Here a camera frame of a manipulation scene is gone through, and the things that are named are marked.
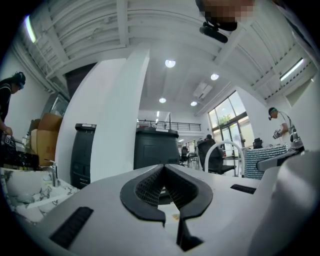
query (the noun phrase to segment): bin lid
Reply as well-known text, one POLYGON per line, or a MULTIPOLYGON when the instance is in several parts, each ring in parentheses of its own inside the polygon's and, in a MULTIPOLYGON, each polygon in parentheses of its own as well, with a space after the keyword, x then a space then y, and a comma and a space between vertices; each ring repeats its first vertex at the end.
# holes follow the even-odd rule
POLYGON ((138 127, 135 134, 166 135, 179 138, 179 134, 176 130, 160 130, 153 127, 138 127))
POLYGON ((96 127, 97 127, 96 124, 77 123, 74 128, 77 131, 95 131, 96 127))

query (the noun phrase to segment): sink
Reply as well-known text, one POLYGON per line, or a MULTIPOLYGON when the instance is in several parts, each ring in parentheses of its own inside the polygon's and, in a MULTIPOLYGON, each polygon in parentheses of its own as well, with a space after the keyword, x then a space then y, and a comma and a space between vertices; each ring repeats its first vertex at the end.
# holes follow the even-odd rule
POLYGON ((79 189, 58 179, 54 187, 50 171, 18 171, 1 168, 1 185, 11 210, 36 225, 54 207, 79 189))

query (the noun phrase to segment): black trash bin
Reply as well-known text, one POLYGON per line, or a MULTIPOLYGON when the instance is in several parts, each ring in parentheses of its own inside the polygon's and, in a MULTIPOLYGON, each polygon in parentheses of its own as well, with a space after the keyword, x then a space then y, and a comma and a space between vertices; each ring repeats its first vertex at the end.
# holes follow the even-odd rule
POLYGON ((90 161, 92 143, 94 141, 95 124, 77 123, 76 135, 73 143, 70 177, 71 185, 82 189, 90 184, 90 161))
POLYGON ((139 127, 135 133, 134 169, 180 163, 179 134, 175 130, 158 131, 151 127, 139 127))

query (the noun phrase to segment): black metal railing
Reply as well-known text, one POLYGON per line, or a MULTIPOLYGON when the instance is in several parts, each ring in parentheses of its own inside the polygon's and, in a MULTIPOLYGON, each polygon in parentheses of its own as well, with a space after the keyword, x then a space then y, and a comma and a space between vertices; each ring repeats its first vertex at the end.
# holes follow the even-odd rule
POLYGON ((136 127, 153 127, 158 129, 175 130, 175 131, 195 131, 201 132, 201 124, 184 123, 184 122, 163 122, 163 121, 137 121, 136 127))

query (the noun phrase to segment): green tree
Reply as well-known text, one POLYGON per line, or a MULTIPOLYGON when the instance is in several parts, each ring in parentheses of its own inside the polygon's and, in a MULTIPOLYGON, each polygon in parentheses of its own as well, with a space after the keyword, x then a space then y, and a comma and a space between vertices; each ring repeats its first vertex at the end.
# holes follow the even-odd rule
POLYGON ((220 117, 220 118, 219 118, 219 124, 220 124, 220 126, 221 126, 221 125, 229 122, 230 120, 231 120, 231 115, 230 115, 230 114, 224 115, 223 117, 220 117))

